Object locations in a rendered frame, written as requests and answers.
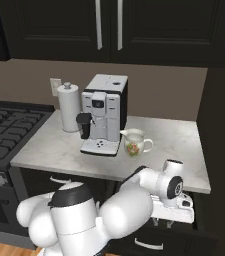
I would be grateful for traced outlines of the white wall socket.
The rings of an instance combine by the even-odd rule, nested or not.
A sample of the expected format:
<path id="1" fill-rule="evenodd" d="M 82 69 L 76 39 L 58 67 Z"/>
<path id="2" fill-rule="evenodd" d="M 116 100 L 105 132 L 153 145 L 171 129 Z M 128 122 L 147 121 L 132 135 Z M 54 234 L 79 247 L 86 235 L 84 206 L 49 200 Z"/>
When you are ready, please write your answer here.
<path id="1" fill-rule="evenodd" d="M 52 95 L 54 97 L 58 96 L 58 88 L 61 86 L 61 80 L 59 78 L 51 78 L 50 85 L 52 90 Z"/>

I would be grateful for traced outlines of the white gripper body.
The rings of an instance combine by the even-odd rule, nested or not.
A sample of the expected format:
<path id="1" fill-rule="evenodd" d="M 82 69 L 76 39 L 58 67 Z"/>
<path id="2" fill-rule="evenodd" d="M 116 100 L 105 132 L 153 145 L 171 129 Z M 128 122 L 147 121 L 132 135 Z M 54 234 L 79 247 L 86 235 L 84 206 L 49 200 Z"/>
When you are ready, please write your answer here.
<path id="1" fill-rule="evenodd" d="M 193 200 L 190 196 L 180 195 L 174 199 L 163 200 L 152 196 L 152 201 L 152 218 L 190 224 L 194 222 Z"/>

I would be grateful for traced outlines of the dark tall cupboard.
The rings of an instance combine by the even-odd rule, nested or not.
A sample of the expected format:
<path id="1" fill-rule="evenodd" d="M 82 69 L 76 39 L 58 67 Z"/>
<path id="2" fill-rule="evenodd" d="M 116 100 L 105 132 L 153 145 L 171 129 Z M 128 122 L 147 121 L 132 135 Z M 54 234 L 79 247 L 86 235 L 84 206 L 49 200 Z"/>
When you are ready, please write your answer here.
<path id="1" fill-rule="evenodd" d="M 218 237 L 211 256 L 225 256 L 225 68 L 207 71 L 197 125 L 211 185 L 203 199 L 205 227 Z"/>

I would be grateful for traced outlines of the white floral milk jug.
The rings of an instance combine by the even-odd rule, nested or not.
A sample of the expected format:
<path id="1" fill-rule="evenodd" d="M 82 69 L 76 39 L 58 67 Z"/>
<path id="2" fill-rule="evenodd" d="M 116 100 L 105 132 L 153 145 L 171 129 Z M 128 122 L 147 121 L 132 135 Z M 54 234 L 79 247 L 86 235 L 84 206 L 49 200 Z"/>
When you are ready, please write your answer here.
<path id="1" fill-rule="evenodd" d="M 121 130 L 124 137 L 124 149 L 129 157 L 139 157 L 153 149 L 153 141 L 145 138 L 145 132 L 137 128 Z"/>

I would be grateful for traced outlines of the white paper towel roll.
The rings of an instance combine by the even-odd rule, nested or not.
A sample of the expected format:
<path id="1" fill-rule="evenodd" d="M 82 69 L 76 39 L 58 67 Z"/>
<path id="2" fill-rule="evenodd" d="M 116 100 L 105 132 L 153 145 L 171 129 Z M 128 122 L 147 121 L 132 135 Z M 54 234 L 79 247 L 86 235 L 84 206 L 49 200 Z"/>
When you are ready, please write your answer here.
<path id="1" fill-rule="evenodd" d="M 61 112 L 62 129 L 65 132 L 77 132 L 79 125 L 76 121 L 80 113 L 79 88 L 70 82 L 65 82 L 57 88 Z"/>

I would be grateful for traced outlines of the dark wall cupboard door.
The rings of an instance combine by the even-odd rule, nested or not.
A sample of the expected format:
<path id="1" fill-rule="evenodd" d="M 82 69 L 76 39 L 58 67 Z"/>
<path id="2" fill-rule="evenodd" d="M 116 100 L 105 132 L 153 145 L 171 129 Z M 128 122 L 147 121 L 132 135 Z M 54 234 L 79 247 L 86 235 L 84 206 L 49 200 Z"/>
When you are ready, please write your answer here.
<path id="1" fill-rule="evenodd" d="M 225 67 L 225 0 L 123 0 L 120 51 L 117 1 L 109 0 L 112 62 Z"/>
<path id="2" fill-rule="evenodd" d="M 101 0 L 101 50 L 95 0 L 0 0 L 0 15 L 13 59 L 108 62 L 109 0 Z"/>

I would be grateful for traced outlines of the white and black coffee machine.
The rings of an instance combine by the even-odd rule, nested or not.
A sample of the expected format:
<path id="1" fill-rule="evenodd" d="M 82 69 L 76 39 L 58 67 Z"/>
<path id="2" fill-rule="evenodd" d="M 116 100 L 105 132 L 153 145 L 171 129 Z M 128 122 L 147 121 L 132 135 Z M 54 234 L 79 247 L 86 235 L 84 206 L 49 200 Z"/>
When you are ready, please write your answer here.
<path id="1" fill-rule="evenodd" d="M 96 74 L 81 94 L 81 153 L 116 156 L 127 122 L 128 77 Z"/>

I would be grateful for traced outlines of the black gas hob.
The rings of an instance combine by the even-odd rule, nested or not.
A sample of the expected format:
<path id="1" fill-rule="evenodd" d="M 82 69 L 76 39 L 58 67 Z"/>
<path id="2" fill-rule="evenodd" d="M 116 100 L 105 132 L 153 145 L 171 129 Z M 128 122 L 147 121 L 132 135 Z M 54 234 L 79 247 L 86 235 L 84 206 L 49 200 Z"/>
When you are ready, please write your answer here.
<path id="1" fill-rule="evenodd" d="M 55 111 L 52 105 L 0 101 L 0 171 Z"/>

